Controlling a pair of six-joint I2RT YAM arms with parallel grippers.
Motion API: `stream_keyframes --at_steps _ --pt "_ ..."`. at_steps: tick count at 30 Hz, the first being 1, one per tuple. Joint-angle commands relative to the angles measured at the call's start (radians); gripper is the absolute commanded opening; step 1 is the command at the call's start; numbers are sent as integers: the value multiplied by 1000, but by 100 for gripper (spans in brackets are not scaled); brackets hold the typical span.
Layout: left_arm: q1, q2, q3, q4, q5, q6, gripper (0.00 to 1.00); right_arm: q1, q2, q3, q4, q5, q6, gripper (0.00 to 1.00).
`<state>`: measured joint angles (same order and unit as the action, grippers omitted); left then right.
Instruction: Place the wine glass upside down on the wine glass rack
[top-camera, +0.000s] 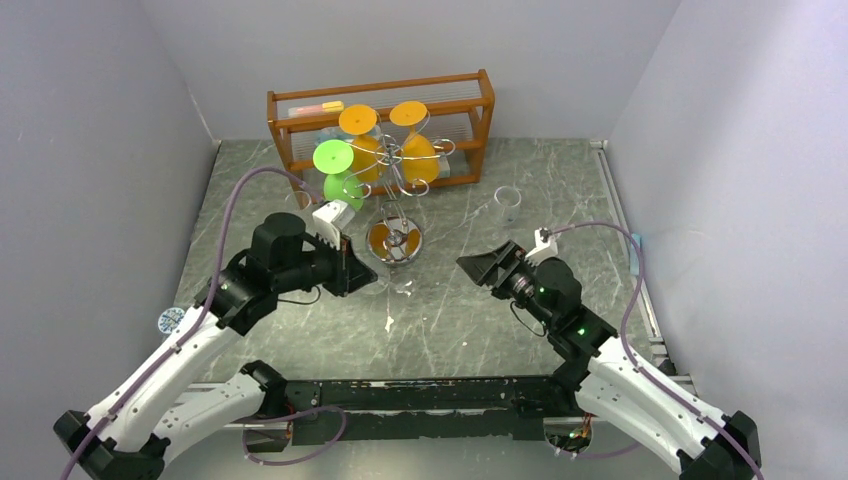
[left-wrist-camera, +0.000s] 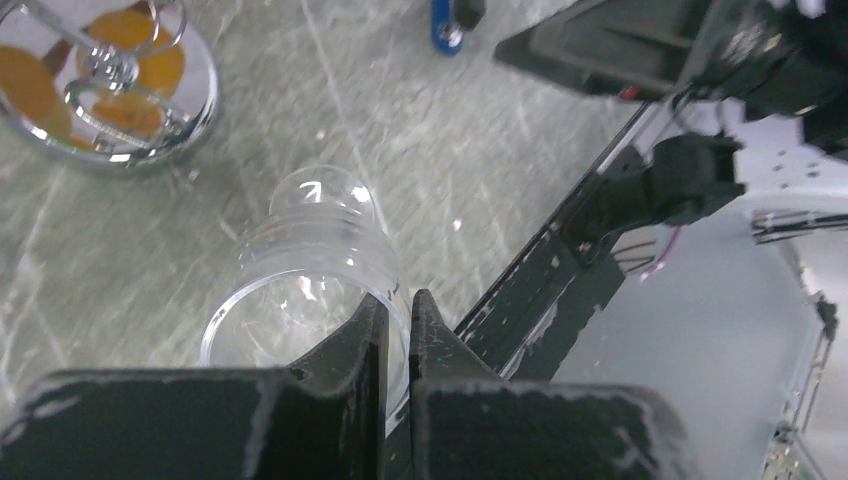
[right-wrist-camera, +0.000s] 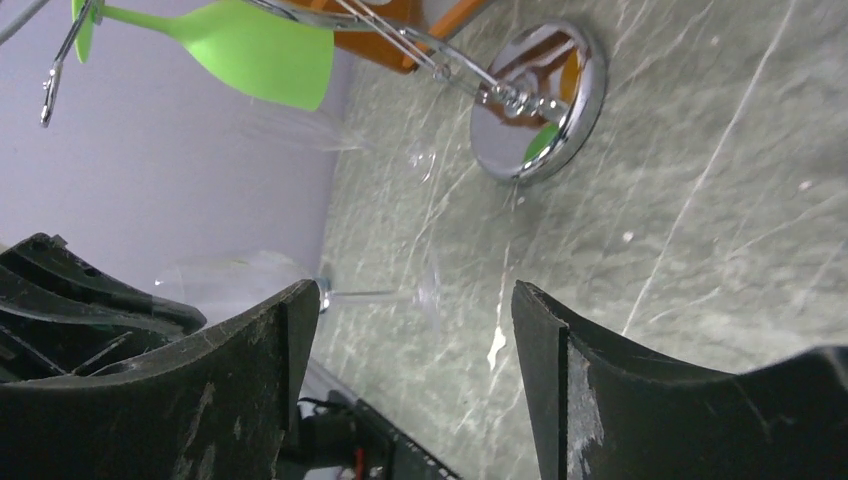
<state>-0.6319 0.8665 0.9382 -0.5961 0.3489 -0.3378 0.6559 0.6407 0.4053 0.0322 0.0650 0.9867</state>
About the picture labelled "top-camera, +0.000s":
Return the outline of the clear wine glass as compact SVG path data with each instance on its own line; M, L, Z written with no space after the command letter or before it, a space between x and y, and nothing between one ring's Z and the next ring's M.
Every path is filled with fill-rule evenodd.
M397 293L409 297L412 295L414 290L414 282L412 280L395 281L388 277L379 277L376 281L362 287L359 290L359 293L370 296L382 293Z

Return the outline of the orange plastic cup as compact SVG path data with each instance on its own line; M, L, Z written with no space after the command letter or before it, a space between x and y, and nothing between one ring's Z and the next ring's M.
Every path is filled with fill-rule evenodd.
M377 112L364 104L346 107L338 119L341 130L352 137L350 142L353 150L351 171L360 182L367 184L377 182L383 168L376 157L376 151L380 144L373 134L377 121Z

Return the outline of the green plastic wine glass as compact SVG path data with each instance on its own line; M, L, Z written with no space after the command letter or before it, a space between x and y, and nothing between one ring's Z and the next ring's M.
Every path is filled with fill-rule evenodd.
M360 211L364 205L364 191L358 177L351 170L353 148L338 139L320 143L313 152L314 168L325 175L323 196L326 201L339 200Z

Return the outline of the yellow plastic wine glass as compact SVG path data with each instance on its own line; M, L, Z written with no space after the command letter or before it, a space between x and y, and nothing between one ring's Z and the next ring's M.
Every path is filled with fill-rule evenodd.
M392 108L390 122L408 129L401 145L402 168L406 182L423 187L436 180L439 175L439 160L432 143L420 133L429 118L426 105L417 100L402 102Z

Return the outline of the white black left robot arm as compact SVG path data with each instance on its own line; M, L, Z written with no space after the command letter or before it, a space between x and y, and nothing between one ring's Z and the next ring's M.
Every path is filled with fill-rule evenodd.
M179 397L202 369L274 312L282 294L319 287L343 297L376 280L344 233L354 215L349 205L328 202L314 212L313 232L295 214L269 215L250 246L211 279L177 328L123 384L87 411L70 410L56 421L72 465L93 479L155 479L230 422L293 413L287 380L261 361L189 402Z

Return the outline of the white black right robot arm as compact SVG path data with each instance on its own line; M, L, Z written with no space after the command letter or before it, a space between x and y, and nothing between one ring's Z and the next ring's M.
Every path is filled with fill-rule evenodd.
M493 297L527 311L562 358L549 389L553 408L604 420L662 460L681 479L756 479L756 423L699 399L623 343L582 301L582 285L562 259L534 260L508 241L462 256L457 265Z

